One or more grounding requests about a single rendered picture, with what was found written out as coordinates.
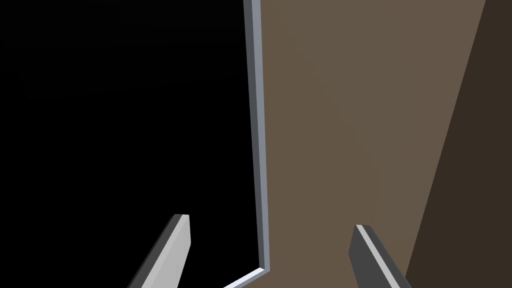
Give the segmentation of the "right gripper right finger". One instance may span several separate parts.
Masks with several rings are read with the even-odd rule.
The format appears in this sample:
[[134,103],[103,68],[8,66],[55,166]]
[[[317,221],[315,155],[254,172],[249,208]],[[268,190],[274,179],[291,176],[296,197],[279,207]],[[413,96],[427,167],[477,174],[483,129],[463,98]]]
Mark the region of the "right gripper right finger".
[[348,255],[358,288],[412,288],[371,226],[354,226]]

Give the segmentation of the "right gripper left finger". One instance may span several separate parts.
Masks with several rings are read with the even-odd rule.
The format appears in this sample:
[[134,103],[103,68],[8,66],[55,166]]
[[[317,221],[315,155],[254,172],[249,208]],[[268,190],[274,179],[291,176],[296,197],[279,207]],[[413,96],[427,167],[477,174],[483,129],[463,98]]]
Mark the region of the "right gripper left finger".
[[190,216],[174,214],[127,288],[178,288],[190,246]]

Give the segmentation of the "black pane with grey frame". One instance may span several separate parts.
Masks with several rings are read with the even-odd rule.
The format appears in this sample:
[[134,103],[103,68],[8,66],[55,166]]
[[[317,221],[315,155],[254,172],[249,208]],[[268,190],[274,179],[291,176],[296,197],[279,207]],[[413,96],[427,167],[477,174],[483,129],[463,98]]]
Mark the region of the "black pane with grey frame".
[[0,0],[0,288],[128,288],[174,214],[178,288],[270,269],[261,0]]

